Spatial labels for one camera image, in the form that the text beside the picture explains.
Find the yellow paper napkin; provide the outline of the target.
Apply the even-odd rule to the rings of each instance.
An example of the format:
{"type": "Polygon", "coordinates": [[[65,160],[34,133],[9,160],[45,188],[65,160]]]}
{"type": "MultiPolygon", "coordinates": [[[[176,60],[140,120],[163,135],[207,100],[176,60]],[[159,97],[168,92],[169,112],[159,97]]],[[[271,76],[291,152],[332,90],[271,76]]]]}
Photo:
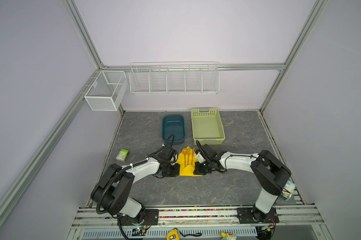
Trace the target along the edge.
{"type": "Polygon", "coordinates": [[[194,173],[195,171],[195,168],[196,168],[196,163],[198,163],[198,159],[196,158],[195,156],[195,153],[194,153],[194,158],[193,158],[193,164],[191,165],[187,165],[186,167],[184,166],[184,159],[183,159],[183,154],[180,153],[178,155],[178,159],[176,161],[176,164],[179,164],[180,165],[180,176],[184,176],[184,177],[201,177],[200,174],[196,174],[194,173]]]}

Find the orange plastic spoon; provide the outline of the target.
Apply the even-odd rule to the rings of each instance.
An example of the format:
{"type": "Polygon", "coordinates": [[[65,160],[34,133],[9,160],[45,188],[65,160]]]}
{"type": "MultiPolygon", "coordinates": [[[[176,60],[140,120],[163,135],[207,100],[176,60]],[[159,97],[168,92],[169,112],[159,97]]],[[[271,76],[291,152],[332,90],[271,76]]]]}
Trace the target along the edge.
{"type": "Polygon", "coordinates": [[[183,154],[184,166],[187,166],[188,148],[183,148],[181,153],[183,154]]]}

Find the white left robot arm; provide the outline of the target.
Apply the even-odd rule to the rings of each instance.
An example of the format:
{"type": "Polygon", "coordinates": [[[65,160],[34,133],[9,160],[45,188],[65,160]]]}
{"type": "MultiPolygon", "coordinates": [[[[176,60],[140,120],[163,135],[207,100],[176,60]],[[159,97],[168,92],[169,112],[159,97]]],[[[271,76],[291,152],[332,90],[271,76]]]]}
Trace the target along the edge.
{"type": "Polygon", "coordinates": [[[159,179],[178,176],[178,155],[171,146],[162,146],[139,162],[125,166],[110,165],[91,193],[91,200],[96,203],[96,213],[112,217],[125,215],[141,222],[146,207],[130,197],[133,184],[147,176],[159,179]]]}

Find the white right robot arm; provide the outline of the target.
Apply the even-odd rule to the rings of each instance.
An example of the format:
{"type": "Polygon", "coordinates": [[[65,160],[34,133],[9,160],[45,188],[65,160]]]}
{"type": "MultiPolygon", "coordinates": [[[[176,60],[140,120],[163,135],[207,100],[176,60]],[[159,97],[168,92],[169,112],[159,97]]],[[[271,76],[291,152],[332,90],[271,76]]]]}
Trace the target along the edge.
{"type": "Polygon", "coordinates": [[[196,145],[195,155],[198,161],[193,172],[195,175],[212,172],[226,174],[228,170],[241,170],[255,175],[261,191],[252,207],[252,217],[257,222],[267,219],[291,177],[290,169],[268,150],[244,155],[227,151],[217,153],[209,145],[202,146],[199,141],[196,141],[196,145]]]}

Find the dark teal plastic tub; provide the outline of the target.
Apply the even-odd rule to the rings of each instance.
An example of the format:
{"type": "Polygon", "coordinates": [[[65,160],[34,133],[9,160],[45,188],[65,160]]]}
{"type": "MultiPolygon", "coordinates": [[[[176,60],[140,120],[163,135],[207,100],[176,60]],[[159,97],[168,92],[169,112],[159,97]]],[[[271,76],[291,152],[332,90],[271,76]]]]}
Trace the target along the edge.
{"type": "Polygon", "coordinates": [[[165,142],[169,136],[175,135],[173,144],[180,145],[185,140],[185,124],[181,115],[167,115],[162,121],[162,138],[165,142]]]}

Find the light green perforated basket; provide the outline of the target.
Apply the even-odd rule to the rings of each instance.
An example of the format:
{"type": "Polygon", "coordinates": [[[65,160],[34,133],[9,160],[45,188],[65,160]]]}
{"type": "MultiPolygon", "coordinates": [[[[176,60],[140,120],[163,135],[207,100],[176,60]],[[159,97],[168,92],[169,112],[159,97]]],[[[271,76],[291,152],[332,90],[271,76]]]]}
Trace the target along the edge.
{"type": "Polygon", "coordinates": [[[195,108],[191,110],[191,125],[194,145],[221,145],[225,133],[217,108],[195,108]]]}

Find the small green box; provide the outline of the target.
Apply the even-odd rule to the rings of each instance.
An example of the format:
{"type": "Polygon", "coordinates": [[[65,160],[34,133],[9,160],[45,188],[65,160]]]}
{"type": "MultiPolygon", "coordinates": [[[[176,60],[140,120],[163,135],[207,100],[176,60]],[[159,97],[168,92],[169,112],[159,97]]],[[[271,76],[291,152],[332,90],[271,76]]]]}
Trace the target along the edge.
{"type": "Polygon", "coordinates": [[[129,150],[121,149],[116,156],[116,160],[125,162],[129,152],[130,152],[129,150]]]}

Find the yellow handheld device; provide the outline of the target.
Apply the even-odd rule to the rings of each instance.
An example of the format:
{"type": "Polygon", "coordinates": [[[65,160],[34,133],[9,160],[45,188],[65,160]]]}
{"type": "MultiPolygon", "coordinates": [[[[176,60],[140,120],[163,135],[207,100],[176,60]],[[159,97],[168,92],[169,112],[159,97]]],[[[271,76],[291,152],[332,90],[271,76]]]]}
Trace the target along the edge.
{"type": "Polygon", "coordinates": [[[171,230],[167,235],[167,240],[179,240],[179,231],[177,229],[171,230]]]}

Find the yellow white toy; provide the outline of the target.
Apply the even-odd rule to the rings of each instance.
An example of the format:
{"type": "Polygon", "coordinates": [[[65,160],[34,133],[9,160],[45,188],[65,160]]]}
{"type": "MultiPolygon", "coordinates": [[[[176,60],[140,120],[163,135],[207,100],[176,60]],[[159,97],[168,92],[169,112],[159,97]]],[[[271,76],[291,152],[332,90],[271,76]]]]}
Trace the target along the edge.
{"type": "Polygon", "coordinates": [[[237,240],[237,237],[233,233],[221,232],[221,240],[237,240]]]}

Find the colourful tissue packet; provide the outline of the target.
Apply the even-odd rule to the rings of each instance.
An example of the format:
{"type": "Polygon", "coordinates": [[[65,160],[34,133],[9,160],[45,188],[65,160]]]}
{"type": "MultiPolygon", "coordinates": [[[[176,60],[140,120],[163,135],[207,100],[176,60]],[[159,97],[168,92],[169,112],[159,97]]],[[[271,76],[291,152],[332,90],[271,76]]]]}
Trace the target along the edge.
{"type": "Polygon", "coordinates": [[[285,201],[289,200],[293,196],[293,192],[295,191],[295,188],[296,188],[296,184],[288,180],[286,185],[282,188],[280,197],[285,201]]]}

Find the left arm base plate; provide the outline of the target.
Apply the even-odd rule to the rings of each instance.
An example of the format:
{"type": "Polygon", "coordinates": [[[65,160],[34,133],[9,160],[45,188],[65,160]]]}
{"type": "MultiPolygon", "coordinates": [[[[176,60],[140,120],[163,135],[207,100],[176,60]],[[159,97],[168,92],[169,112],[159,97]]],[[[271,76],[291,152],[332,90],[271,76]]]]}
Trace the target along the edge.
{"type": "Polygon", "coordinates": [[[120,217],[122,226],[156,226],[159,221],[158,209],[145,209],[141,211],[137,217],[132,218],[127,215],[120,217]]]}

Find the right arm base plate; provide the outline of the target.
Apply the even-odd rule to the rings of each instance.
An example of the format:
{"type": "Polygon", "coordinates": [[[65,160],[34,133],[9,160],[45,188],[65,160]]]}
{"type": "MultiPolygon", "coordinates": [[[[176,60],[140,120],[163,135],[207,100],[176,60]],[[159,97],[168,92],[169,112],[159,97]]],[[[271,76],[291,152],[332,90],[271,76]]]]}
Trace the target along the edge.
{"type": "Polygon", "coordinates": [[[272,207],[270,211],[265,214],[255,207],[237,208],[237,218],[240,224],[277,224],[279,218],[276,213],[276,208],[272,207]]]}

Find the white mesh wall box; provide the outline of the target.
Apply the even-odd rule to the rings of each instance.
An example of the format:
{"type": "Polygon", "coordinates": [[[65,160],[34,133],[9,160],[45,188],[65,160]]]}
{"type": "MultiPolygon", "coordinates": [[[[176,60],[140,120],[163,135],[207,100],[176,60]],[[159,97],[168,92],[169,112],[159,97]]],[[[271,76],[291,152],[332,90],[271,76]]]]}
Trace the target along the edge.
{"type": "Polygon", "coordinates": [[[100,71],[85,93],[85,100],[93,111],[118,111],[127,87],[124,71],[100,71]]]}

